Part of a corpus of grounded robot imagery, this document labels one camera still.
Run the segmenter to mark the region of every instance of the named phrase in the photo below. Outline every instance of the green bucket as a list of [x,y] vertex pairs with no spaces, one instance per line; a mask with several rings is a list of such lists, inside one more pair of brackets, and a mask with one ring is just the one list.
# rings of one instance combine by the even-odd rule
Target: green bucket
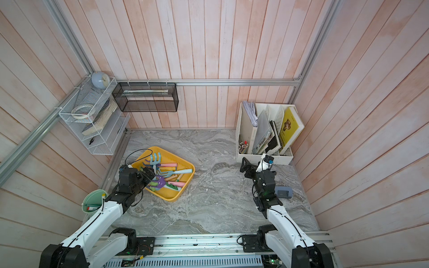
[[89,215],[96,213],[97,209],[88,211],[88,207],[101,207],[103,204],[103,195],[107,197],[106,191],[102,189],[98,189],[89,193],[83,200],[82,211]]

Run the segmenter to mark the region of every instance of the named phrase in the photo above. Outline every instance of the pink wood paneling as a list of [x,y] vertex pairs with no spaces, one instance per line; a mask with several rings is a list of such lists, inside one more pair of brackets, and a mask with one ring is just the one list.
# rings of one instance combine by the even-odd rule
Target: pink wood paneling
[[344,2],[296,99],[296,170],[344,267],[427,261],[428,12]]
[[[59,2],[93,65],[117,78],[225,79],[297,76],[331,0]],[[241,101],[286,103],[292,89],[178,87],[176,113],[133,113],[131,124],[234,127]]]
[[[71,27],[78,28],[76,23]],[[78,39],[88,52],[80,32]],[[103,61],[97,64],[92,54],[90,60],[98,68],[103,66]],[[43,1],[0,3],[0,161],[85,75],[83,65]],[[2,223],[24,234],[28,232],[28,242],[20,236],[4,235],[3,249],[19,247],[40,254],[47,245],[44,243],[57,244],[71,235],[84,217],[82,200],[101,184],[108,163],[105,156],[91,155],[63,124],[57,123],[0,190],[4,207],[15,208],[0,209]],[[7,254],[1,258],[4,263],[16,261]]]

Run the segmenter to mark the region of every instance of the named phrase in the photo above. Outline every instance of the marble floor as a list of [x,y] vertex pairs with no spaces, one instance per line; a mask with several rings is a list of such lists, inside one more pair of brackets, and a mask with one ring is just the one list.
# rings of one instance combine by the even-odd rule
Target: marble floor
[[[269,224],[253,202],[251,180],[239,172],[234,139],[233,129],[133,132],[122,163],[135,150],[159,146],[193,163],[196,172],[176,202],[143,191],[141,202],[129,208],[111,229],[134,228],[138,235],[201,234],[256,232],[260,225]],[[290,216],[304,231],[319,230],[295,168],[273,166],[272,170],[277,171],[277,185],[293,188],[291,199],[281,199]]]

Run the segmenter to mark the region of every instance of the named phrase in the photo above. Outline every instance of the black mesh basket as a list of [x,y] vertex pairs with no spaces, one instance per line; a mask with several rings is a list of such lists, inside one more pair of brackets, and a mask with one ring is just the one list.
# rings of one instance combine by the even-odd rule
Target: black mesh basket
[[175,83],[120,82],[112,93],[121,111],[176,112]]

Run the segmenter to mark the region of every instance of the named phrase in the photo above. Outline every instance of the roll of tape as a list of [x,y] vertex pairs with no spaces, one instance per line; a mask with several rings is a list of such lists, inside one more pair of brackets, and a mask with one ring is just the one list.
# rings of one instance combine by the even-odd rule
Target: roll of tape
[[83,109],[83,108],[93,108],[93,107],[94,107],[94,105],[92,105],[92,104],[82,104],[82,105],[79,105],[79,106],[75,107],[72,110],[72,116],[75,119],[85,119],[85,118],[88,118],[88,117],[90,117],[94,113],[93,111],[92,111],[91,114],[82,114],[82,115],[76,115],[74,113],[76,113],[78,110]]

